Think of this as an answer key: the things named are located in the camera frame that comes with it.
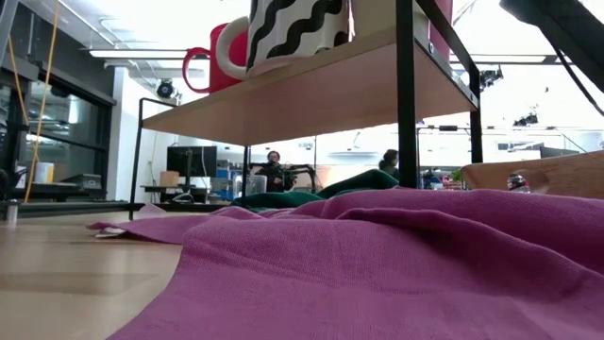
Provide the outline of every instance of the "computer monitor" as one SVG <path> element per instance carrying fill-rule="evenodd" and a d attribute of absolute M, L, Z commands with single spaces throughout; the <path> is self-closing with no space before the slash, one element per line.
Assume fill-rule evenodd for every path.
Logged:
<path fill-rule="evenodd" d="M 216 146 L 169 146 L 166 170 L 177 171 L 180 177 L 187 177 L 188 153 L 191 154 L 190 177 L 216 177 Z"/>
<path fill-rule="evenodd" d="M 541 158 L 550 158 L 550 157 L 559 157 L 559 156 L 569 156 L 569 155 L 577 155 L 579 152 L 575 150 L 568 149 L 557 149 L 554 147 L 545 147 L 541 146 L 539 148 L 541 152 Z"/>

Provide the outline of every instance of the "man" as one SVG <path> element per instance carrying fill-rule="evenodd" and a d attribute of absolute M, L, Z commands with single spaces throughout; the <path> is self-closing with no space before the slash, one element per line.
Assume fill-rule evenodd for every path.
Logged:
<path fill-rule="evenodd" d="M 266 192 L 267 193 L 283 193 L 292 189 L 294 179 L 289 174 L 279 161 L 281 155 L 276 151 L 271 151 L 266 155 L 267 163 L 256 173 L 256 175 L 266 176 Z"/>

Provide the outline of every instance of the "fluorescent light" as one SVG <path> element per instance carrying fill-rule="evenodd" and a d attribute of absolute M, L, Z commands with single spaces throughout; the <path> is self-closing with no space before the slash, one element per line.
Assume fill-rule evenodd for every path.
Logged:
<path fill-rule="evenodd" d="M 89 50 L 91 56 L 105 60 L 183 60 L 187 50 L 109 49 Z"/>
<path fill-rule="evenodd" d="M 541 63 L 547 56 L 535 55 L 535 56 L 515 56 L 515 55 L 471 55 L 470 56 L 475 63 Z M 460 62 L 457 56 L 452 55 L 450 58 L 451 62 Z"/>

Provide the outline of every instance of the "purple fabric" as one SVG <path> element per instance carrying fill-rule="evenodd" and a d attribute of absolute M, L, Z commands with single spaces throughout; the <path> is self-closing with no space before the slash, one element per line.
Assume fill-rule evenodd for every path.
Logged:
<path fill-rule="evenodd" d="M 186 233 L 111 338 L 604 339 L 604 201 L 393 189 L 266 215 L 127 224 Z"/>

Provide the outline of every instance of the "wooden floor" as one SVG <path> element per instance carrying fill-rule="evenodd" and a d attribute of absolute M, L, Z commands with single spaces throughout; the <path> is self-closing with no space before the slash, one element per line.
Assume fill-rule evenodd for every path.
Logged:
<path fill-rule="evenodd" d="M 127 212 L 0 225 L 0 338 L 105 339 L 161 292 L 180 246 L 98 240 L 100 220 Z"/>

